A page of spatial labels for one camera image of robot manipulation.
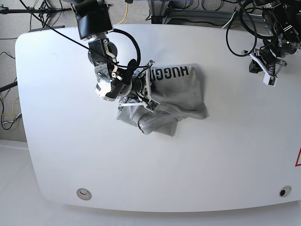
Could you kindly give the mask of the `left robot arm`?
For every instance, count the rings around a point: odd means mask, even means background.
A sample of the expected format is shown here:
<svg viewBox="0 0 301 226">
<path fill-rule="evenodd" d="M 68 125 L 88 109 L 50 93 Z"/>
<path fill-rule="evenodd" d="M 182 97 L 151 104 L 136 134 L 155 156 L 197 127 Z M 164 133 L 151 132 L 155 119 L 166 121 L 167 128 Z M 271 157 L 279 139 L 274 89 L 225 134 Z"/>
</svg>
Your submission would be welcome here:
<svg viewBox="0 0 301 226">
<path fill-rule="evenodd" d="M 252 35 L 263 41 L 263 46 L 253 50 L 254 59 L 249 65 L 250 73 L 267 72 L 276 78 L 281 68 L 287 63 L 287 55 L 295 54 L 301 49 L 301 2 L 299 0 L 247 0 L 242 6 L 253 3 L 261 11 L 261 18 L 270 30 L 271 35 L 259 35 L 244 22 L 243 12 L 239 20 Z"/>
</svg>

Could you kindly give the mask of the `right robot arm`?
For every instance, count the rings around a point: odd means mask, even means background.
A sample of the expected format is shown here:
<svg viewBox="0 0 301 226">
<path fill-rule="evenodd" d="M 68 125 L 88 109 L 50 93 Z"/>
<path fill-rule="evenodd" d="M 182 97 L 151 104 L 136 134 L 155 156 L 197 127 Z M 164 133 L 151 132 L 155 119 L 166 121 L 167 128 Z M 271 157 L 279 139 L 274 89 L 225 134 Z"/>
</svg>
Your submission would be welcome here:
<svg viewBox="0 0 301 226">
<path fill-rule="evenodd" d="M 143 106 L 153 112 L 159 103 L 151 97 L 151 67 L 154 61 L 141 67 L 141 51 L 129 33 L 115 29 L 109 15 L 109 5 L 104 0 L 71 0 L 79 37 L 88 41 L 88 59 L 94 65 L 97 84 L 96 94 L 106 101 L 120 98 L 119 106 Z M 116 46 L 107 38 L 109 32 L 128 37 L 136 50 L 137 57 L 125 68 L 117 62 Z"/>
</svg>

